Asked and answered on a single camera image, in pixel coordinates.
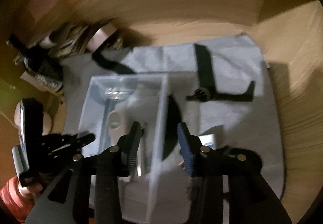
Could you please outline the left hand with red sleeve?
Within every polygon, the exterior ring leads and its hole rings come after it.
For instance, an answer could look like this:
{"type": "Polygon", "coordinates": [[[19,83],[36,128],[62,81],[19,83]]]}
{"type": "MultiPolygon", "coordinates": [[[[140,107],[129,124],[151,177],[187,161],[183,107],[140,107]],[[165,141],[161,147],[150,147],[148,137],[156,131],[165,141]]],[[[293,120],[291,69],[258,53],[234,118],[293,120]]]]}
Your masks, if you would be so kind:
{"type": "Polygon", "coordinates": [[[17,176],[10,178],[1,188],[1,223],[25,223],[42,189],[41,184],[22,187],[17,176]]]}

